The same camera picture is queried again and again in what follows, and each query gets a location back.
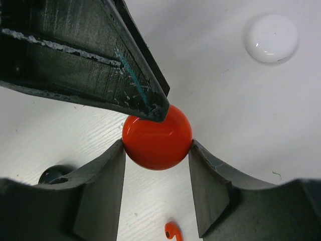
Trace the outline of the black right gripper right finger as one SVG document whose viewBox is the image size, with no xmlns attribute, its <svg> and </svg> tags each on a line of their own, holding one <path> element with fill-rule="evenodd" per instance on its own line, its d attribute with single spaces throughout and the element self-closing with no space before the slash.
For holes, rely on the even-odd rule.
<svg viewBox="0 0 321 241">
<path fill-rule="evenodd" d="M 240 190 L 263 190 L 274 184 L 247 175 L 211 154 L 197 140 L 189 150 L 189 171 L 198 234 L 204 238 L 240 203 Z"/>
</svg>

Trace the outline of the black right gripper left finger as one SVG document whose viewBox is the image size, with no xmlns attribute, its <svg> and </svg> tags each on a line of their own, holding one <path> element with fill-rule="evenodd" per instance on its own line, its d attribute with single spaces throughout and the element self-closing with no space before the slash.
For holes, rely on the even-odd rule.
<svg viewBox="0 0 321 241">
<path fill-rule="evenodd" d="M 38 184 L 33 240 L 116 240 L 125 171 L 122 140 L 84 166 Z"/>
</svg>

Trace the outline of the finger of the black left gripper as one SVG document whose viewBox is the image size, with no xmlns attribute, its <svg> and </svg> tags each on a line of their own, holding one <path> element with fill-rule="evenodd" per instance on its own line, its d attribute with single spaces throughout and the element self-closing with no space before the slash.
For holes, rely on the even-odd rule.
<svg viewBox="0 0 321 241">
<path fill-rule="evenodd" d="M 1 86 L 158 123 L 170 105 L 125 1 L 1 1 Z"/>
</svg>

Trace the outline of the orange earbud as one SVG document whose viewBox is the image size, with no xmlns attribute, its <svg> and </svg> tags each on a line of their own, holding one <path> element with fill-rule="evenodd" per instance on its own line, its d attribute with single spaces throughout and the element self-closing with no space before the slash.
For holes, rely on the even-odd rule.
<svg viewBox="0 0 321 241">
<path fill-rule="evenodd" d="M 184 240 L 179 226 L 174 221 L 165 224 L 165 235 L 167 239 L 175 238 L 176 241 Z"/>
</svg>

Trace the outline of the orange round earbud case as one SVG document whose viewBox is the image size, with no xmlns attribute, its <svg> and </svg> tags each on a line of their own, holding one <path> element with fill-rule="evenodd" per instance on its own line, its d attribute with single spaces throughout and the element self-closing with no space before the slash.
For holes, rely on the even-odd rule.
<svg viewBox="0 0 321 241">
<path fill-rule="evenodd" d="M 166 170 L 180 163 L 188 154 L 192 139 L 188 118 L 174 105 L 161 123 L 130 115 L 122 129 L 127 155 L 150 170 Z"/>
</svg>

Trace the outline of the white round earbud case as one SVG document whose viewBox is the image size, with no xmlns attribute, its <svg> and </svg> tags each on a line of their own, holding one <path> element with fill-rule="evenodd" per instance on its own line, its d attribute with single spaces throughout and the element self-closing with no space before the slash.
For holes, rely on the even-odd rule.
<svg viewBox="0 0 321 241">
<path fill-rule="evenodd" d="M 299 34 L 295 24 L 279 14 L 263 14 L 250 19 L 244 29 L 248 54 L 258 62 L 284 62 L 296 51 Z"/>
</svg>

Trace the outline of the black round earbud case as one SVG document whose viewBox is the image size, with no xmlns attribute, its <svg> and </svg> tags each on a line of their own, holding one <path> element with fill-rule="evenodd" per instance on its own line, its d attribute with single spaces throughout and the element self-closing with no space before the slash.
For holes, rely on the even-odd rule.
<svg viewBox="0 0 321 241">
<path fill-rule="evenodd" d="M 38 184 L 49 184 L 51 181 L 72 172 L 74 168 L 70 165 L 54 165 L 46 169 L 38 180 Z"/>
</svg>

